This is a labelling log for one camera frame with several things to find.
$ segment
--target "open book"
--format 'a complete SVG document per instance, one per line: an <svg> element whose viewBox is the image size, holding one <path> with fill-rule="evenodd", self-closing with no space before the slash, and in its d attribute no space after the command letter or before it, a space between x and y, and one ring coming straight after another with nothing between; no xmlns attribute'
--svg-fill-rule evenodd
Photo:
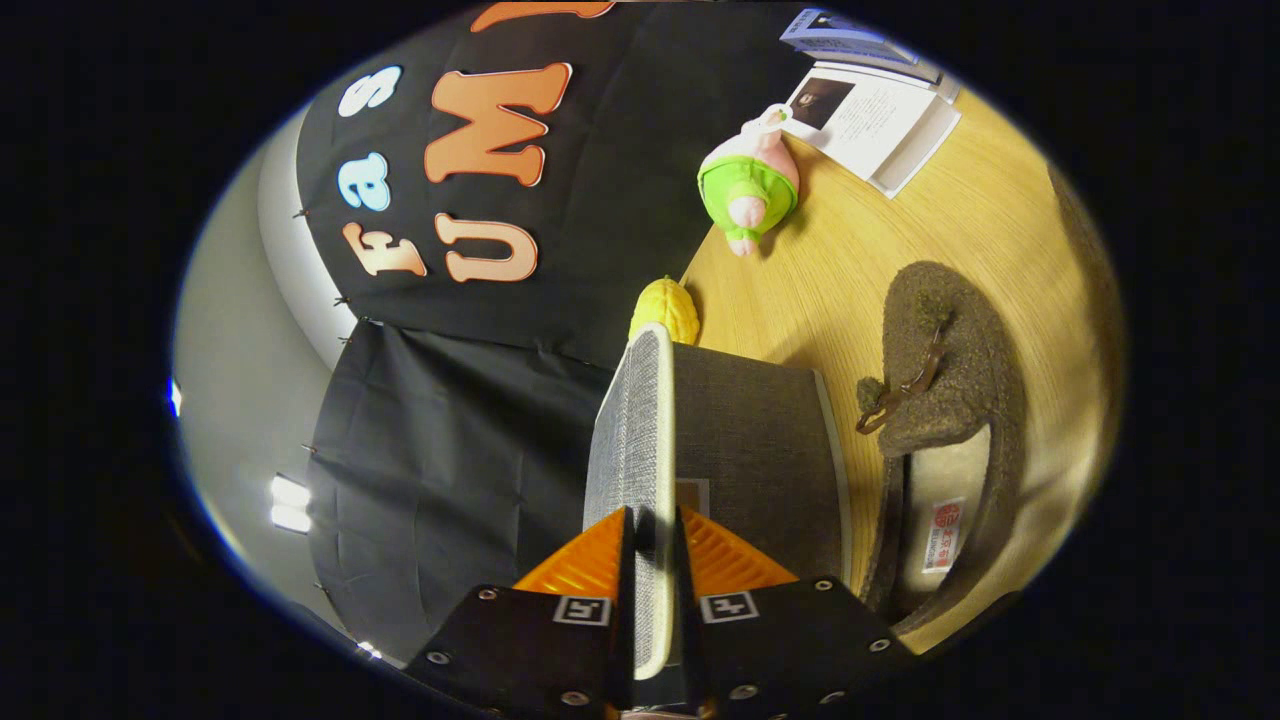
<svg viewBox="0 0 1280 720"><path fill-rule="evenodd" d="M787 132L813 145L887 197L896 196L960 122L928 87L815 67L787 100Z"/></svg>

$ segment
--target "pink plush pig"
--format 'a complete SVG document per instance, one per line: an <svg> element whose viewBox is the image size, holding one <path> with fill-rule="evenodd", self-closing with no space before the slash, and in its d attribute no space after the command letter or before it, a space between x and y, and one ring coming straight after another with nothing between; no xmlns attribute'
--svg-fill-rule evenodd
<svg viewBox="0 0 1280 720"><path fill-rule="evenodd" d="M735 255L750 255L760 236L795 209L796 163L782 143L787 105L771 105L742 132L712 150L698 170L698 191Z"/></svg>

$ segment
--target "fuzzy slipper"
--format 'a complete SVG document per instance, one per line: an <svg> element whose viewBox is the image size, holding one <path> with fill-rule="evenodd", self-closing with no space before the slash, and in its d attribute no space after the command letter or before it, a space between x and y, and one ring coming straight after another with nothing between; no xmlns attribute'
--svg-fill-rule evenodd
<svg viewBox="0 0 1280 720"><path fill-rule="evenodd" d="M893 278L883 343L883 382L859 383L859 432L878 429L884 456L881 547L861 594L902 634L968 594L1005 547L1025 395L1000 316L945 265Z"/></svg>

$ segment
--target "table surface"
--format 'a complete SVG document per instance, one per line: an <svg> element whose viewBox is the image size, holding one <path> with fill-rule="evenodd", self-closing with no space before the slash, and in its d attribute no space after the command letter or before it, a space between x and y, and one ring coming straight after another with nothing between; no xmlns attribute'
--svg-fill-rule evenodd
<svg viewBox="0 0 1280 720"><path fill-rule="evenodd" d="M823 373L849 475L854 578L868 568L883 482L876 436L854 430L855 388L882 374L890 281L910 263L943 263L1004 318L1028 404L1012 541L964 601L902 637L915 652L1025 585L1065 539L1110 452L1121 377L1107 355L1120 318L1097 313L1096 266L1069 237L1044 155L980 97L961 91L955 106L959 124L893 200L785 136L801 176L796 210L748 258L712 227L682 281L700 313L698 346Z"/></svg>

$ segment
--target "letter m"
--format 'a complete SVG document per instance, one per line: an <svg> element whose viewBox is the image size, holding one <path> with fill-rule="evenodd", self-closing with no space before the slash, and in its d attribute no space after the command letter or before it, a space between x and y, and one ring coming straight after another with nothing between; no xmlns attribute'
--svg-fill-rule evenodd
<svg viewBox="0 0 1280 720"><path fill-rule="evenodd" d="M525 187L543 177L545 152L529 145L516 152L499 149L547 135L547 126L507 109L529 108L545 115L559 106L572 68L552 63L540 70L467 76L445 73L435 83L431 106L471 120L426 146L426 179L443 182L454 173L511 176Z"/></svg>

